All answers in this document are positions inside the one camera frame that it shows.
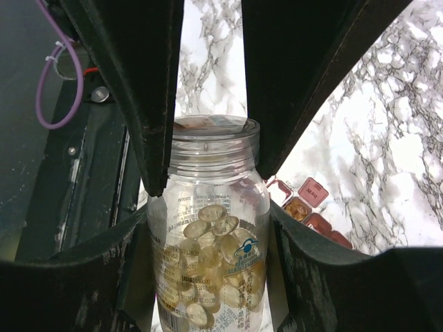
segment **blue logo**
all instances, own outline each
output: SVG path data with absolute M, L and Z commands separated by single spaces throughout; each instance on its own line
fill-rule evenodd
M 250 252 L 256 245 L 258 244 L 258 241 L 253 239 L 247 239 L 243 245 L 235 251 L 234 256 L 236 257 L 243 257 L 244 254 L 247 254 Z

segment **red wire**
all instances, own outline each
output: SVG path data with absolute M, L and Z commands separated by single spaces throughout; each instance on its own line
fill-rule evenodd
M 89 73 L 97 73 L 98 72 L 98 68 L 97 67 L 93 67 L 93 68 L 88 68 L 84 71 L 83 76 L 88 75 Z

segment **plastic jar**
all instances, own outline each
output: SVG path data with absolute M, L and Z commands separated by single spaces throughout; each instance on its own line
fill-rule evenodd
M 167 187 L 149 197 L 164 331 L 258 331 L 269 195 L 255 170 L 259 124 L 233 116 L 176 119 Z

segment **barcode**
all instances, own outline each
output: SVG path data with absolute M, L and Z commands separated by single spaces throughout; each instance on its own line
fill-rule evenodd
M 171 314 L 169 311 L 163 308 L 163 306 L 159 303 L 159 314 L 160 318 L 166 323 L 166 325 L 177 332 L 179 330 L 179 318 Z

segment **marble surface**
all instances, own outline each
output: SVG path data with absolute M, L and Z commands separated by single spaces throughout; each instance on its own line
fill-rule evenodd
M 245 116 L 240 1 L 185 3 L 176 116 Z M 370 255 L 443 246 L 442 9 L 443 0 L 414 0 L 330 95 L 277 174 L 295 190 L 308 176 L 320 182 L 329 196 L 317 210 Z M 155 312 L 152 331 L 161 331 L 158 319 Z M 269 305 L 260 330 L 272 331 Z

